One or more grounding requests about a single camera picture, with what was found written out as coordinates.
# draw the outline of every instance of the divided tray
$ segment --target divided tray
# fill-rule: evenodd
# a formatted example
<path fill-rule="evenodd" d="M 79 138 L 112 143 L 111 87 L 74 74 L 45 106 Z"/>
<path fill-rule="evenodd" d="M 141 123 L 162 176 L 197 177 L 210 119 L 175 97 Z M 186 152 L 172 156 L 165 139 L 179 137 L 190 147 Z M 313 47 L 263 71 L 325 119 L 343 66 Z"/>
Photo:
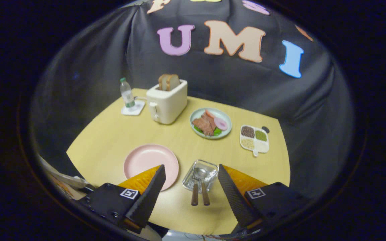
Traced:
<path fill-rule="evenodd" d="M 253 151 L 255 157 L 259 155 L 259 152 L 266 153 L 269 151 L 268 133 L 261 128 L 242 125 L 239 133 L 239 143 L 244 149 Z"/>

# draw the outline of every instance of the pink letter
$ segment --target pink letter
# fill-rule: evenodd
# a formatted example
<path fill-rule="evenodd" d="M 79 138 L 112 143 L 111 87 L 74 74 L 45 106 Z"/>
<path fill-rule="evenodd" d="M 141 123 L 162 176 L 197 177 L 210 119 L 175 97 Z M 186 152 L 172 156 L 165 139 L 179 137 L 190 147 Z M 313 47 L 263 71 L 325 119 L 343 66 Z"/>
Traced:
<path fill-rule="evenodd" d="M 246 0 L 242 0 L 242 3 L 244 5 L 244 7 L 248 8 L 248 9 L 251 9 L 251 10 L 256 11 L 256 12 L 260 12 L 264 15 L 271 15 L 264 7 L 260 6 L 259 4 L 256 4 L 256 3 L 253 3 L 250 1 L 246 1 Z"/>
<path fill-rule="evenodd" d="M 174 47 L 171 44 L 171 33 L 173 28 L 167 27 L 159 29 L 157 34 L 160 35 L 160 47 L 162 51 L 167 55 L 184 55 L 191 47 L 191 32 L 194 29 L 194 25 L 181 25 L 178 30 L 181 31 L 181 46 Z"/>

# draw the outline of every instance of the white toaster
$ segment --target white toaster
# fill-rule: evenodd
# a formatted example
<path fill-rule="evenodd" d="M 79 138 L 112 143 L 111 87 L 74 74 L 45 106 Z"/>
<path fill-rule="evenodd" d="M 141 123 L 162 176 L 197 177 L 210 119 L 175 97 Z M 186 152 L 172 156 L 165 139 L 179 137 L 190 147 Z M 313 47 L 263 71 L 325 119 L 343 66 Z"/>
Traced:
<path fill-rule="evenodd" d="M 152 119 L 162 124 L 170 124 L 187 106 L 187 81 L 170 91 L 159 90 L 159 84 L 147 91 L 148 108 Z"/>

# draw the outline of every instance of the bread slice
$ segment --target bread slice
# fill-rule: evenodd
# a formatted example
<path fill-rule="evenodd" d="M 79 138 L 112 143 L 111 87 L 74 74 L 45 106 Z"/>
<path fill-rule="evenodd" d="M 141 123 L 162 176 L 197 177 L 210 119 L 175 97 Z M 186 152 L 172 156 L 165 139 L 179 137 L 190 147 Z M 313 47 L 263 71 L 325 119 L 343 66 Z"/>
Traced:
<path fill-rule="evenodd" d="M 180 85 L 178 75 L 163 74 L 159 77 L 159 89 L 163 91 L 171 91 Z"/>

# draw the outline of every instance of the pink plate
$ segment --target pink plate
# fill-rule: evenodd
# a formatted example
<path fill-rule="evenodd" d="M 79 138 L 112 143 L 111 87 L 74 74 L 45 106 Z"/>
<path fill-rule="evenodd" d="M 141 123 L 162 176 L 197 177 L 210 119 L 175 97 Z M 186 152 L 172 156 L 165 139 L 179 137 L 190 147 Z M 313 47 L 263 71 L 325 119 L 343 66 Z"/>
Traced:
<path fill-rule="evenodd" d="M 146 144 L 135 148 L 124 160 L 124 175 L 127 179 L 159 165 L 165 165 L 166 181 L 162 186 L 168 189 L 178 177 L 178 160 L 175 154 L 166 147 L 157 144 Z"/>

